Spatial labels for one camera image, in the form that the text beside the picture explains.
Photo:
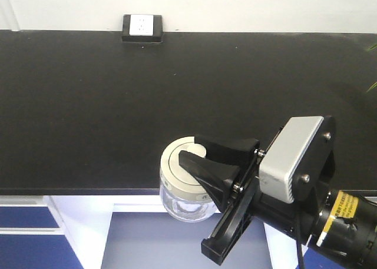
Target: white lid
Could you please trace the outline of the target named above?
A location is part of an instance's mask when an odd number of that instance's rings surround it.
[[[179,166],[178,155],[186,150],[200,157],[206,148],[194,142],[194,137],[180,138],[165,148],[160,163],[160,178],[164,186],[176,197],[189,201],[211,201],[208,193],[185,169]]]

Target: outlet cover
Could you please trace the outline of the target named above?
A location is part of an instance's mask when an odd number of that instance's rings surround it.
[[[161,42],[163,24],[161,15],[124,15],[124,42]]]

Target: warning label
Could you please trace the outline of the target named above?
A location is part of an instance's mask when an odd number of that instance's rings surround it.
[[[339,201],[334,203],[334,207],[336,207],[335,217],[353,218],[359,199],[342,191],[339,192],[337,200],[338,198],[340,198]]]
[[[357,197],[353,197],[352,195],[349,195],[343,191],[339,191],[330,216],[325,224],[325,227],[323,228],[323,232],[327,233],[329,231],[332,222],[337,217],[353,218],[355,216],[358,203],[359,199]]]

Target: clear jar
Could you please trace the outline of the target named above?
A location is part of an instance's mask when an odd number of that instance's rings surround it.
[[[160,162],[160,198],[167,212],[184,222],[209,218],[217,207],[193,176],[179,166],[179,152],[185,150],[205,157],[206,149],[194,137],[180,138],[164,150]]]
[[[217,210],[213,200],[190,201],[172,194],[160,179],[160,197],[167,212],[183,222],[200,222],[212,216]]]

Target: robotic arm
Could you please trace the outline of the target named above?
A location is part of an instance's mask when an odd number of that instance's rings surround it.
[[[179,164],[223,213],[201,252],[221,265],[257,217],[297,241],[301,268],[301,244],[349,269],[377,268],[377,205],[329,186],[335,133],[332,117],[294,117],[265,151],[256,139],[196,136],[206,157],[180,151]]]

